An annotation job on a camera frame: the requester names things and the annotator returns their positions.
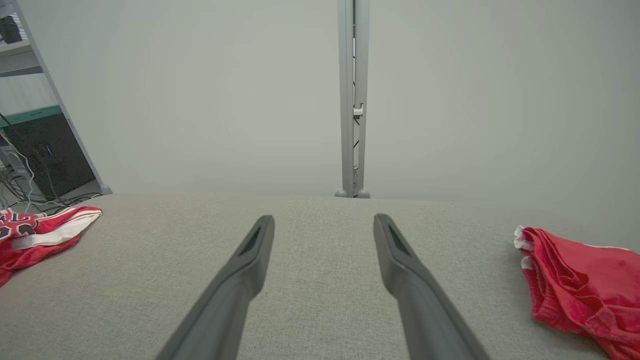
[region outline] vertical post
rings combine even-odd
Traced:
[[[342,189],[337,197],[353,197],[353,0],[338,0]]]
[[[36,46],[36,40],[33,38],[33,34],[31,34],[31,31],[29,30],[29,26],[27,24],[27,19],[25,19],[24,14],[22,12],[22,9],[20,9],[20,5],[17,2],[14,2],[13,5],[15,7],[14,8],[15,11],[18,13],[18,18],[20,19],[20,22],[22,23],[22,27],[24,28],[24,31],[27,34],[27,38],[29,39],[29,43],[31,43],[31,48],[33,49],[33,52],[36,55],[36,59],[38,59],[38,62],[40,63],[40,67],[42,68],[42,72],[44,73],[45,77],[47,78],[47,81],[49,82],[49,86],[51,86],[51,90],[53,91],[53,94],[56,96],[56,100],[58,101],[58,105],[62,109],[62,113],[64,114],[65,118],[67,119],[67,123],[69,124],[69,128],[71,128],[71,132],[74,134],[74,137],[76,138],[76,141],[78,142],[78,146],[80,146],[80,149],[82,150],[82,153],[83,153],[84,157],[86,158],[86,162],[89,163],[89,167],[91,168],[91,171],[93,172],[93,176],[95,176],[95,179],[98,181],[98,184],[100,185],[100,191],[104,195],[112,194],[113,192],[111,191],[111,188],[107,184],[102,182],[102,179],[100,178],[100,175],[98,174],[98,170],[95,168],[95,165],[91,161],[91,158],[89,157],[89,153],[87,152],[86,148],[84,147],[84,144],[82,143],[82,140],[80,139],[80,135],[76,131],[76,127],[73,125],[73,122],[71,122],[71,117],[69,117],[69,112],[67,111],[67,108],[65,107],[65,104],[62,102],[62,98],[60,97],[60,94],[58,93],[58,89],[56,88],[56,85],[53,83],[53,79],[51,78],[51,74],[49,73],[49,70],[47,69],[47,65],[44,63],[44,60],[42,59],[42,55],[40,54],[40,51],[38,50],[38,47]]]
[[[364,152],[367,135],[367,74],[369,71],[369,0],[354,0],[355,10],[355,37],[356,37],[356,58],[355,58],[355,91],[354,108],[361,109],[362,115],[358,122],[358,177],[356,187],[353,189],[354,195],[359,198],[368,199],[371,194],[364,190]]]

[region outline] computer case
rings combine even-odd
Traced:
[[[33,182],[42,195],[53,200],[55,194],[62,196],[95,179],[64,114],[7,126],[3,130],[15,148],[29,159]]]

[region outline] folded red garment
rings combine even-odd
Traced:
[[[101,214],[102,210],[90,206],[67,208],[51,216],[0,211],[0,287],[17,269],[73,247],[80,232]]]
[[[516,230],[533,316],[593,337],[614,360],[640,359],[640,256],[532,227]]]

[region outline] white shelf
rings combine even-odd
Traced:
[[[29,40],[0,46],[0,78],[42,72]]]

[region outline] gray tablecloth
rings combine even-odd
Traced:
[[[389,214],[493,359],[606,359],[538,323],[516,225],[588,242],[540,213],[423,201],[204,193],[108,195],[72,249],[0,288],[1,359],[152,359],[254,221],[272,214],[266,283],[239,359],[406,359],[373,216]]]

